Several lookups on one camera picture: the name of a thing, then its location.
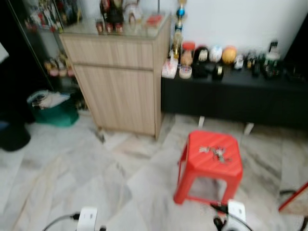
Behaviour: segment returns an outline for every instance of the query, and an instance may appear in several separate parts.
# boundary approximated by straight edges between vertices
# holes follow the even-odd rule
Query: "stool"
[[[186,162],[186,168],[181,177],[183,162]],[[217,203],[217,201],[188,195],[197,177],[225,180],[227,188],[221,203],[227,204],[228,200],[234,197],[243,175],[236,139],[216,132],[193,131],[190,133],[179,164],[178,188],[173,197],[176,204],[182,204],[185,199],[206,204]]]

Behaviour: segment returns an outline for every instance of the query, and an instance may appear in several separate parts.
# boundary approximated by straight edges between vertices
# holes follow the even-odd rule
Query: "tile floor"
[[[93,133],[89,117],[71,128],[28,126],[32,139],[22,150],[0,150],[0,231],[41,231],[54,218],[98,208],[97,229],[108,231],[215,231],[215,212],[185,201],[174,204],[177,161],[197,118],[166,115],[158,141],[125,132],[105,132],[105,143]],[[280,189],[296,189],[308,179],[307,134],[206,119],[204,130],[233,135],[244,166],[235,196],[246,206],[255,231],[296,231],[302,217],[277,212]],[[210,188],[200,181],[202,188]],[[51,231],[74,231],[63,221]]]

